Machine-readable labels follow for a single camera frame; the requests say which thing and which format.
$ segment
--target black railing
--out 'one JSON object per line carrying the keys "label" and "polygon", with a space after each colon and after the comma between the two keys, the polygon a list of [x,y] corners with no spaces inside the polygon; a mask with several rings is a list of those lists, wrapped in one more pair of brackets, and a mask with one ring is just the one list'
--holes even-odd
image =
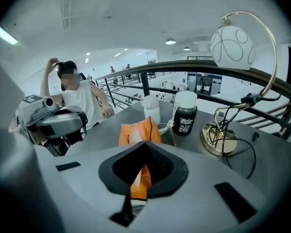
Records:
{"label": "black railing", "polygon": [[246,86],[250,86],[250,85],[252,85],[252,82],[248,82],[248,81],[246,81],[246,80],[241,80],[241,79],[237,79],[238,81],[240,81],[240,82],[242,82],[244,85],[246,85]]}
{"label": "black railing", "polygon": [[[103,80],[100,83],[97,83],[106,93],[108,93],[108,97],[111,99],[111,102],[114,104],[114,106],[117,106],[118,104],[115,103],[114,100],[117,100],[123,104],[126,104],[129,106],[129,103],[124,102],[120,99],[114,99],[112,97],[112,93],[121,95],[123,97],[129,98],[132,101],[133,100],[139,100],[136,97],[120,94],[118,92],[115,92],[115,90],[118,89],[126,89],[126,88],[135,88],[135,89],[141,89],[144,92],[144,95],[150,94],[150,91],[159,91],[164,93],[171,93],[176,94],[178,90],[174,89],[166,89],[166,88],[158,88],[158,87],[149,87],[148,80],[157,78],[158,75],[166,75],[167,73],[171,74],[171,72],[175,71],[181,71],[181,72],[203,72],[203,73],[211,73],[213,75],[226,75],[230,77],[234,77],[236,79],[240,79],[246,82],[253,82],[262,86],[265,86],[271,75],[268,73],[265,73],[263,71],[257,70],[255,68],[251,68],[249,71],[245,70],[237,70],[237,69],[230,69],[230,68],[219,68],[214,61],[212,60],[188,60],[188,61],[172,61],[172,62],[162,62],[162,63],[154,63],[149,64],[145,66],[140,67],[134,67],[130,69],[125,69],[116,73],[112,73],[103,77],[98,78],[97,80]],[[134,79],[130,79],[129,82],[125,82],[125,80],[122,80],[122,77],[132,77],[135,75],[137,77],[135,80],[138,80],[136,83],[140,83],[141,85],[134,85],[136,83],[132,83],[131,81]],[[290,100],[289,104],[285,104],[284,107],[280,108],[291,108],[291,85],[287,82],[276,78],[272,90],[275,92],[280,92],[281,95],[287,97]],[[205,94],[198,94],[198,99],[212,101],[215,103],[224,104],[227,106],[231,106],[235,104],[233,101],[228,101],[222,98],[218,98],[215,96],[205,95]],[[288,139],[288,137],[291,134],[291,121],[288,122],[287,120],[283,120],[279,118],[279,116],[289,114],[290,112],[284,112],[284,113],[277,113],[275,115],[272,115],[271,113],[276,112],[278,110],[274,111],[268,111],[264,112],[258,109],[255,109],[253,107],[249,107],[245,109],[245,111],[255,114],[254,117],[249,117],[246,119],[242,119],[239,122],[248,121],[251,119],[257,119],[259,117],[264,118],[263,120],[256,121],[254,123],[249,123],[249,126],[259,124],[262,122],[270,121],[269,123],[266,123],[264,126],[257,126],[257,128],[267,127],[274,123],[279,124],[284,129],[282,138]]]}

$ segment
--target table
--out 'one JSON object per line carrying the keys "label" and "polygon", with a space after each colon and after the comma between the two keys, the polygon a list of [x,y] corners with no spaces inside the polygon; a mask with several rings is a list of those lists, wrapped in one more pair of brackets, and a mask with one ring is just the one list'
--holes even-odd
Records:
{"label": "table", "polygon": [[[168,122],[172,115],[173,104],[160,101],[160,109],[161,121]],[[89,130],[82,142],[69,148],[67,155],[116,147],[121,124],[133,124],[144,119],[143,107],[138,102]],[[212,114],[197,111],[191,133],[188,136],[175,134],[175,140],[179,148],[202,153],[210,158],[225,162],[222,157],[208,152],[200,140],[200,131],[203,125],[212,120]],[[253,144],[257,155],[257,164],[250,181],[268,199],[280,200],[291,184],[291,143],[238,122],[231,122],[230,127],[236,132],[238,138],[243,138],[249,142],[251,142],[254,132],[260,134],[260,137]],[[244,147],[246,144],[239,141],[236,150],[241,150]],[[252,151],[248,149],[244,153],[230,157],[229,161],[236,172],[247,176],[254,159]]]}

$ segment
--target gold lamp stand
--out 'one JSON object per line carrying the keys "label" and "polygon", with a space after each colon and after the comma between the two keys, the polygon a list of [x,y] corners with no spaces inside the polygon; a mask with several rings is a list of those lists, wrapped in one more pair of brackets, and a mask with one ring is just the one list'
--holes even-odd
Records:
{"label": "gold lamp stand", "polygon": [[[246,11],[230,12],[222,17],[223,25],[224,26],[229,25],[230,21],[228,17],[231,15],[237,15],[237,14],[248,15],[248,16],[253,17],[265,29],[265,31],[267,32],[267,34],[269,35],[271,39],[271,43],[274,50],[274,68],[273,68],[273,73],[268,84],[265,86],[265,88],[263,89],[261,93],[261,97],[263,98],[271,89],[277,75],[277,49],[276,49],[275,38],[272,32],[270,31],[270,29],[265,25],[265,23],[250,12],[246,12]],[[233,106],[232,107],[233,109],[238,109],[238,112],[234,116],[236,116],[240,111],[248,108],[250,105],[251,104],[249,103],[243,103],[243,104]],[[222,155],[228,156],[228,154],[233,152],[237,147],[237,136],[235,132],[230,128],[226,129],[225,127],[228,127],[228,125],[224,126],[223,124],[220,124],[217,121],[217,115],[219,111],[222,109],[228,109],[228,108],[229,107],[218,108],[214,113],[214,121],[206,123],[203,126],[202,131],[200,132],[200,138],[205,148],[209,152],[218,156],[222,156]]]}

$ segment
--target round lamp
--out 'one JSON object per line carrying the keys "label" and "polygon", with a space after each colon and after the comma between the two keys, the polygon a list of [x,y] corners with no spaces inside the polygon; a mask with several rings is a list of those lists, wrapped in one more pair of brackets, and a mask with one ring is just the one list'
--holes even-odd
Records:
{"label": "round lamp", "polygon": [[212,36],[210,50],[218,67],[249,70],[256,56],[250,36],[236,26],[222,26]]}
{"label": "round lamp", "polygon": [[167,45],[172,45],[172,44],[175,44],[176,43],[176,41],[173,39],[173,38],[168,38],[167,40],[166,40],[166,44]]}

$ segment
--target man's hand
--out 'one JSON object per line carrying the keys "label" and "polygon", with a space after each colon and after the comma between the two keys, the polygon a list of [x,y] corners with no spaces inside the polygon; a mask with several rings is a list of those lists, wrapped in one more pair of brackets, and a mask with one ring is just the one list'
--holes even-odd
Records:
{"label": "man's hand", "polygon": [[54,69],[55,67],[57,66],[59,60],[57,58],[51,58],[49,61],[48,61],[48,64],[47,64],[47,73],[50,74]]}
{"label": "man's hand", "polygon": [[114,110],[110,105],[103,105],[101,111],[106,118],[110,118],[114,115]]}

